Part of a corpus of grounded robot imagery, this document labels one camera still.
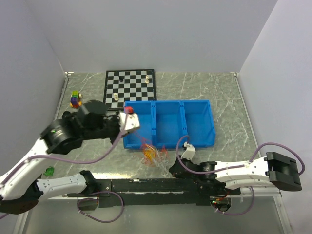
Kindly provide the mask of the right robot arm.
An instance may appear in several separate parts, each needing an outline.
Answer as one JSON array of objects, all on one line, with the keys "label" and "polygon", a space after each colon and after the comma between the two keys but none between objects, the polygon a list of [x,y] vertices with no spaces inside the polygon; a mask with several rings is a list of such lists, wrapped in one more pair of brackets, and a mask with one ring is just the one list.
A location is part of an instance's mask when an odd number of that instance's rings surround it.
[{"label": "right robot arm", "polygon": [[173,177],[191,179],[208,196],[239,195],[243,187],[276,187],[282,191],[302,190],[296,160],[276,152],[253,162],[207,161],[194,164],[177,159],[169,168]]}]

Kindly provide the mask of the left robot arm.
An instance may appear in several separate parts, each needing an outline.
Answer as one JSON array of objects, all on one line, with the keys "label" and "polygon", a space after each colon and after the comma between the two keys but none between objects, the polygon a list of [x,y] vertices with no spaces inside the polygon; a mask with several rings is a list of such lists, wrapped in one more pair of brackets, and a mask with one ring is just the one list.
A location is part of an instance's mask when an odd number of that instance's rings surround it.
[{"label": "left robot arm", "polygon": [[98,159],[74,161],[63,158],[86,140],[110,139],[111,152],[129,131],[128,111],[107,115],[104,103],[92,100],[75,112],[65,111],[40,134],[31,150],[7,173],[0,177],[0,212],[3,216],[19,215],[34,208],[39,202],[66,194],[84,197],[94,194],[97,181],[90,171],[73,176],[40,179],[52,161],[71,164],[93,164]]}]

